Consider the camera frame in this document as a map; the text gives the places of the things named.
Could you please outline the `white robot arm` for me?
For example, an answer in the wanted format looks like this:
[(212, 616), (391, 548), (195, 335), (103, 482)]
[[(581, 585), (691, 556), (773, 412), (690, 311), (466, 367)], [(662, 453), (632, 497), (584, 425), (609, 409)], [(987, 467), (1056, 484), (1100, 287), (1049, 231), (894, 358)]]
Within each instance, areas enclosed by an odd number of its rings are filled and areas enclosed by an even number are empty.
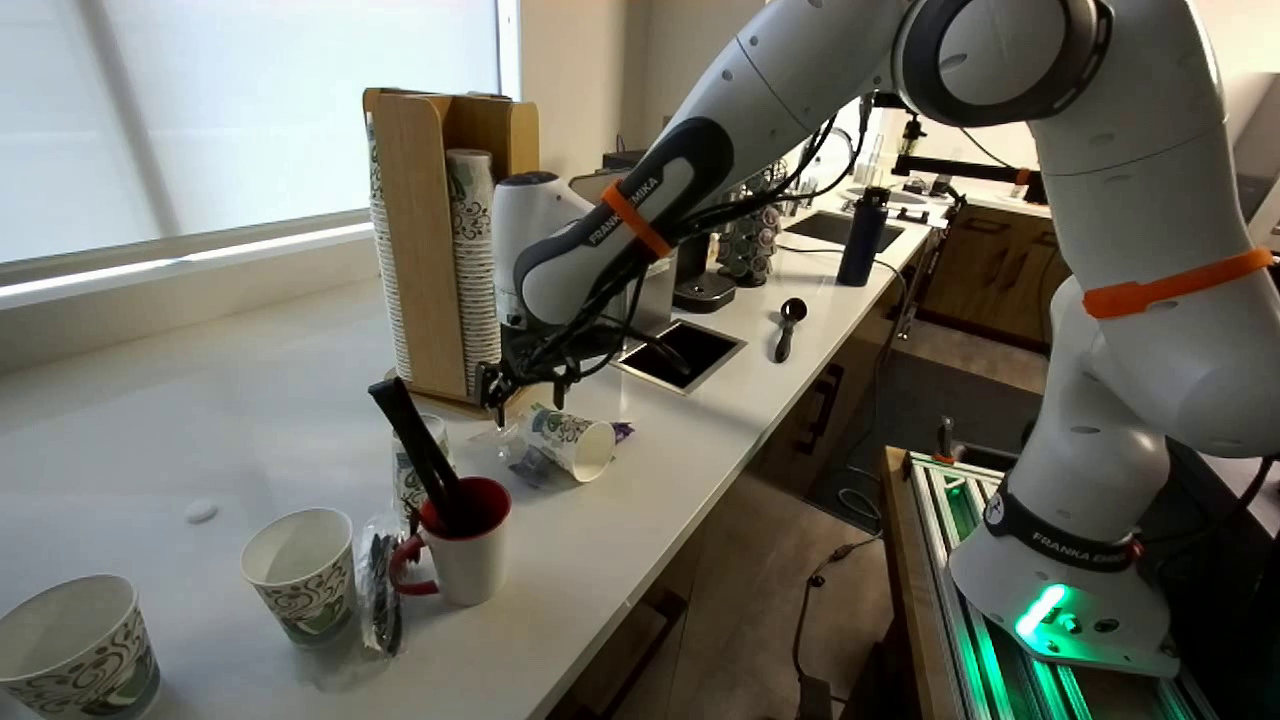
[(952, 588), (1041, 662), (1175, 671), (1170, 602), (1140, 576), (1170, 453), (1280, 453), (1274, 252), (1246, 231), (1187, 0), (770, 0), (598, 200), (500, 189), (518, 343), (481, 395), (581, 379), (605, 303), (872, 83), (938, 125), (1020, 125), (1049, 206), (1041, 223), (970, 231), (940, 255), (966, 296), (1008, 270), (1000, 299), (1035, 317), (1049, 349), (1041, 412), (947, 556)]

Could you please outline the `green lit robot base rail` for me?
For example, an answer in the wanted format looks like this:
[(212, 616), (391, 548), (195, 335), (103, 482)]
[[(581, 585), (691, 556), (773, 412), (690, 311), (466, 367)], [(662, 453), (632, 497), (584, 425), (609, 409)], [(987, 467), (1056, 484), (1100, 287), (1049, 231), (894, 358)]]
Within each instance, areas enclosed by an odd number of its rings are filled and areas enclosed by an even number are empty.
[(883, 449), (882, 501), (895, 636), (926, 720), (1217, 720), (1164, 616), (1111, 585), (1011, 565), (1026, 602), (987, 619), (947, 573), (1000, 474)]

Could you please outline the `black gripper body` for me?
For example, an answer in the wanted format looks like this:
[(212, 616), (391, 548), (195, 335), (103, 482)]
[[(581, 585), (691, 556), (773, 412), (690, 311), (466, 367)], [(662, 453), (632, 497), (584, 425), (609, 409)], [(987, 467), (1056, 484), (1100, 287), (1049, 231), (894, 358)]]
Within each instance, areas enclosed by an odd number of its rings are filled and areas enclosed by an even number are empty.
[(532, 384), (550, 384), (565, 400), (571, 384), (599, 373), (615, 358), (609, 324), (581, 327), (509, 327), (500, 360), (481, 363), (481, 405), (500, 409)]

